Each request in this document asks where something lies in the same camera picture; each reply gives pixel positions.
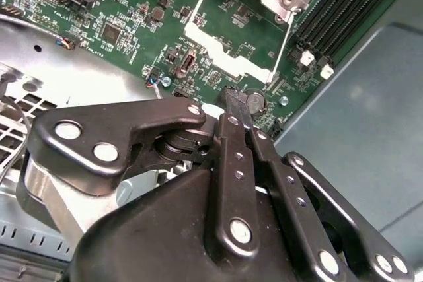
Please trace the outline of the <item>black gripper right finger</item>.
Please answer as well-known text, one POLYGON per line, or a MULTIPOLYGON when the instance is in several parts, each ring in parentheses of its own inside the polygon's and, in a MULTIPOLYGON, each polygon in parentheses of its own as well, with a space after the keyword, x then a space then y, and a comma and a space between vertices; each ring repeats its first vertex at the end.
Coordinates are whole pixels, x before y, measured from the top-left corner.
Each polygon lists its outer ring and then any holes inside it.
POLYGON ((414 281, 401 254, 307 159, 295 152, 280 156, 269 135, 253 127, 245 94, 238 103, 297 279, 414 281))

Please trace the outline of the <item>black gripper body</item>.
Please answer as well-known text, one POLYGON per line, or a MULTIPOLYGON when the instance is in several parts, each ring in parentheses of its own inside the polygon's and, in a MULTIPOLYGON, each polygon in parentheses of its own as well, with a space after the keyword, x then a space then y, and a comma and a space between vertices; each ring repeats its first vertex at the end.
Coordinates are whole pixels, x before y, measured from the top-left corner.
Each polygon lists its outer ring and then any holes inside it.
POLYGON ((212 174, 189 172, 120 207, 83 236, 72 281, 306 281, 270 198, 256 194, 260 249, 249 264, 217 264, 204 246, 212 174))

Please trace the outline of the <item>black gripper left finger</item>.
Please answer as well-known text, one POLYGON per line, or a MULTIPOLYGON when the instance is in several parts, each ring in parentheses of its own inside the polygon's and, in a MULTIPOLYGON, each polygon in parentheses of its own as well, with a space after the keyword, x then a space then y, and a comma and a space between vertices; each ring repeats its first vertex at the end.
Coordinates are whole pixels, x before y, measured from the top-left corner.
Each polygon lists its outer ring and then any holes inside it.
POLYGON ((209 172, 205 249, 217 262, 249 262, 260 239, 241 94, 223 89, 218 117, 176 97, 44 112, 32 124, 19 195, 34 200, 74 255, 109 213, 189 172, 209 172))

